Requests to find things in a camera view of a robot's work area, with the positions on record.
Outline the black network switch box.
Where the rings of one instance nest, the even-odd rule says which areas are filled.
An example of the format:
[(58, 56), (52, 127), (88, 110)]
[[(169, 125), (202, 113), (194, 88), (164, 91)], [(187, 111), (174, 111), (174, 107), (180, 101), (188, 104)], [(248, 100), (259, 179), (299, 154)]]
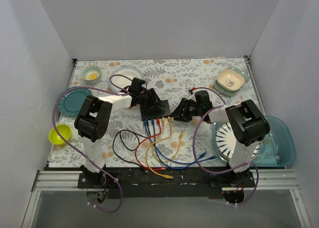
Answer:
[(141, 119), (151, 120), (161, 117), (168, 117), (171, 114), (168, 100), (163, 100), (164, 106), (156, 106), (151, 110), (147, 110), (147, 106), (144, 104), (140, 105)]

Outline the yellow ethernet cable end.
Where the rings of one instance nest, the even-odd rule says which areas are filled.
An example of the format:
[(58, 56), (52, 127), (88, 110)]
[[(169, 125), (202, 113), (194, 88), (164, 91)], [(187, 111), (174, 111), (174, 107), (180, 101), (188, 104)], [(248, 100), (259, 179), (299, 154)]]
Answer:
[[(178, 147), (177, 147), (177, 150), (175, 152), (175, 154), (171, 157), (171, 158), (167, 158), (164, 160), (164, 162), (169, 162), (170, 160), (173, 160), (179, 153), (179, 150), (180, 150), (180, 144), (181, 144), (181, 140), (182, 140), (182, 137), (183, 137), (183, 134), (184, 134), (184, 131), (182, 130), (180, 135), (179, 135), (179, 141), (178, 141)], [(162, 138), (162, 139), (159, 139), (157, 141), (155, 141), (154, 143), (154, 147), (152, 148), (152, 156), (157, 160), (157, 161), (160, 161), (160, 158), (159, 156), (156, 154), (156, 150), (155, 150), (155, 144), (158, 143), (158, 142), (161, 142), (161, 141), (164, 141), (164, 140), (167, 140), (171, 137), (172, 135), (166, 137), (166, 138)]]

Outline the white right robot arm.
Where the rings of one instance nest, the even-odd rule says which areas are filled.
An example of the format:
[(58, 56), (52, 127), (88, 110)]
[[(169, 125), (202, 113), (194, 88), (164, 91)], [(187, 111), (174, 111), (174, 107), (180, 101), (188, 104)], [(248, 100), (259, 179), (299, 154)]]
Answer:
[[(232, 187), (240, 185), (248, 177), (253, 152), (258, 143), (270, 132), (268, 121), (251, 99), (235, 105), (214, 107), (207, 91), (195, 92), (189, 99), (182, 98), (170, 116), (182, 122), (190, 122), (193, 117), (200, 117), (192, 140), (195, 162), (203, 171), (217, 176), (223, 183)], [(204, 168), (196, 156), (196, 135), (203, 121), (206, 123), (229, 122), (233, 129), (234, 153), (223, 171), (214, 172)]]

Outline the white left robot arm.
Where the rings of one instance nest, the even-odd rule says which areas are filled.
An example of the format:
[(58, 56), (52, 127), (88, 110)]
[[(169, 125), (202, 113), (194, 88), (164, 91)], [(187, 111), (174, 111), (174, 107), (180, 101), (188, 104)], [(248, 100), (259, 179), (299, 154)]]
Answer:
[(88, 95), (75, 119), (74, 126), (84, 144), (85, 165), (81, 166), (85, 179), (95, 188), (105, 185), (102, 172), (105, 162), (102, 156), (102, 138), (105, 135), (111, 113), (140, 105), (146, 113), (161, 112), (165, 104), (153, 88), (148, 89), (146, 81), (131, 79), (131, 84), (119, 88), (119, 92), (105, 97)]

